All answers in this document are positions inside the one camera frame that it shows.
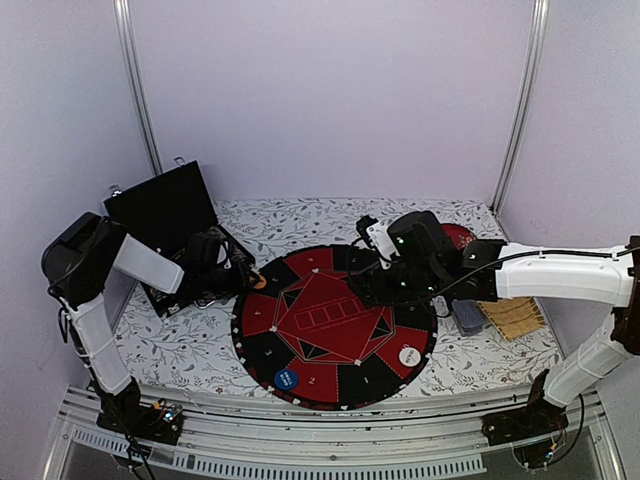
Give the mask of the orange big blind button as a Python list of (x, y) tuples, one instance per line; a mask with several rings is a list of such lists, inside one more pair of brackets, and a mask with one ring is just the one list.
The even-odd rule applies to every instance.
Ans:
[(250, 288), (252, 290), (264, 289), (267, 285), (266, 279), (262, 275), (252, 275), (250, 278)]

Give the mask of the white dealer button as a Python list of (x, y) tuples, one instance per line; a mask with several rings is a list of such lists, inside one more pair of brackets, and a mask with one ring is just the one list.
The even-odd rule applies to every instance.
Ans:
[(421, 352), (412, 346), (403, 346), (398, 354), (400, 364), (407, 368), (417, 367), (422, 361)]

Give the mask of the blue small blind button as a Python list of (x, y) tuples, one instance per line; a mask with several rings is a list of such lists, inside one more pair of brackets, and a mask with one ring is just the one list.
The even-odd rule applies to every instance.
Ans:
[(274, 385), (278, 390), (293, 390), (299, 383), (298, 374), (289, 368), (281, 369), (274, 375)]

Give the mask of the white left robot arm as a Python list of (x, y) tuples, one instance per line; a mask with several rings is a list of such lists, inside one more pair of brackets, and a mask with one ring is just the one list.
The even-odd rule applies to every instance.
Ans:
[(118, 270), (187, 303), (235, 296), (263, 281), (253, 260), (217, 228), (192, 235), (182, 253), (168, 258), (122, 224), (93, 212), (82, 214), (45, 249), (41, 269), (48, 295), (61, 306), (61, 333), (73, 337), (103, 411), (128, 434), (141, 433), (149, 415), (106, 314), (104, 290), (110, 273)]

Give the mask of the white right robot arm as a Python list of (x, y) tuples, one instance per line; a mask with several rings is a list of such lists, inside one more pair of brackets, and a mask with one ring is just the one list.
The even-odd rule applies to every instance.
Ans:
[(639, 239), (603, 249), (559, 249), (473, 240), (457, 249), (430, 211), (356, 224), (376, 262), (349, 275), (368, 306), (428, 306), (436, 297), (497, 302), (521, 297), (586, 300), (610, 306), (596, 330), (559, 365), (540, 374), (517, 427), (537, 436), (585, 389), (639, 353)]

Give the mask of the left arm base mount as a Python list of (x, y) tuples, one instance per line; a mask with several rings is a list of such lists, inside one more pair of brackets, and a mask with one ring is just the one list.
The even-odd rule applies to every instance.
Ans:
[(163, 399), (144, 405), (135, 396), (107, 396), (101, 400), (97, 426), (135, 439), (175, 446), (182, 433), (183, 407)]

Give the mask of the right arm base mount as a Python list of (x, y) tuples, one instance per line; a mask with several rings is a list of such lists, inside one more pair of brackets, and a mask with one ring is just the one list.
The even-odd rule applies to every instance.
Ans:
[(527, 405), (484, 415), (481, 419), (481, 433), (490, 446), (546, 436), (546, 440), (512, 449), (513, 456), (521, 467), (538, 470), (553, 463), (568, 425), (564, 409)]

